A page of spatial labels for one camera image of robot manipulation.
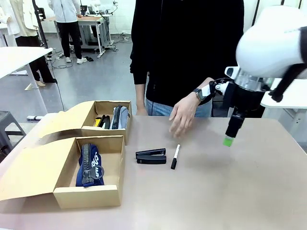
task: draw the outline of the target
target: black sleeve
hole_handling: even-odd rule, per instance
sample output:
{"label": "black sleeve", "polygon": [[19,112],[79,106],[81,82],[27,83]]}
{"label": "black sleeve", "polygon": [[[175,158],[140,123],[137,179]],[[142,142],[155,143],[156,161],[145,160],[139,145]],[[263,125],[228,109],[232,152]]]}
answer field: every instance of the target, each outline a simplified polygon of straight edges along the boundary
{"label": "black sleeve", "polygon": [[236,47],[243,35],[244,28],[244,2],[243,0],[224,1],[221,10],[217,52],[215,55],[215,68],[213,78],[226,77],[225,68],[237,66]]}
{"label": "black sleeve", "polygon": [[146,30],[144,25],[146,0],[136,0],[134,17],[132,23],[131,39],[133,42],[130,59],[130,73],[133,73],[134,84],[146,84],[147,69],[145,55],[145,36]]}

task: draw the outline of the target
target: person's left hand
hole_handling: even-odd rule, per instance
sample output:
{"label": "person's left hand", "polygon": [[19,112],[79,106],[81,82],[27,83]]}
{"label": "person's left hand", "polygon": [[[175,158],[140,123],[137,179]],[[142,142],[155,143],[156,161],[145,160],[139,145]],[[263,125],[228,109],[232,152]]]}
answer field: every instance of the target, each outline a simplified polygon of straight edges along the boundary
{"label": "person's left hand", "polygon": [[174,137],[179,137],[192,125],[196,109],[200,104],[196,93],[192,92],[175,104],[169,120],[174,120],[169,132],[174,133]]}

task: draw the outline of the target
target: navy blue pencil case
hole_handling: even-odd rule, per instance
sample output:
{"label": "navy blue pencil case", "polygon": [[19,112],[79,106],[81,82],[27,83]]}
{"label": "navy blue pencil case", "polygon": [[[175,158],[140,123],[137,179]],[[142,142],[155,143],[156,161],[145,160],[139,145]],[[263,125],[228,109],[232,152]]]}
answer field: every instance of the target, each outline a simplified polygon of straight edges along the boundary
{"label": "navy blue pencil case", "polygon": [[80,169],[77,173],[76,186],[105,185],[103,180],[105,171],[102,167],[101,156],[96,145],[82,145],[79,165]]}

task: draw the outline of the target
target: blue jeans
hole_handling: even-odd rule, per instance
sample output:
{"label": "blue jeans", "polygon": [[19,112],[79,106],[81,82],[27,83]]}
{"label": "blue jeans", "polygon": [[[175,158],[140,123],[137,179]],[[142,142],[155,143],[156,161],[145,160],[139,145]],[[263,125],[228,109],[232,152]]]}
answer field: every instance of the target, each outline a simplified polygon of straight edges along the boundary
{"label": "blue jeans", "polygon": [[[146,109],[149,116],[170,116],[171,112],[173,111],[173,107],[153,103],[146,99]],[[211,110],[212,110],[212,100],[207,102],[206,104],[202,104],[197,107],[195,116],[196,117],[211,117]]]}

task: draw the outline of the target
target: person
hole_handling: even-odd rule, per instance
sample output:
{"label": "person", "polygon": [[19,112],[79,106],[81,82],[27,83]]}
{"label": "person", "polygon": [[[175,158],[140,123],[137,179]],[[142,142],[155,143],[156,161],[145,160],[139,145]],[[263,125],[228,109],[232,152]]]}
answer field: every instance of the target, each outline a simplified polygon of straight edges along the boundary
{"label": "person", "polygon": [[[1,0],[0,22],[7,24],[8,33],[14,35],[17,46],[40,47],[38,23],[32,0]],[[56,82],[50,73],[45,56],[30,62],[30,68],[38,86],[44,87],[46,86],[44,83]],[[40,81],[38,71],[44,83]]]}
{"label": "person", "polygon": [[212,97],[200,101],[197,92],[236,66],[243,26],[243,0],[136,0],[130,72],[137,115],[170,116],[174,136],[194,116],[210,117]]}
{"label": "person", "polygon": [[49,7],[56,15],[56,22],[59,28],[61,44],[64,51],[66,62],[71,62],[71,53],[69,47],[69,35],[72,38],[77,64],[87,61],[81,54],[80,29],[78,18],[81,16],[81,8],[78,0],[48,0]]}

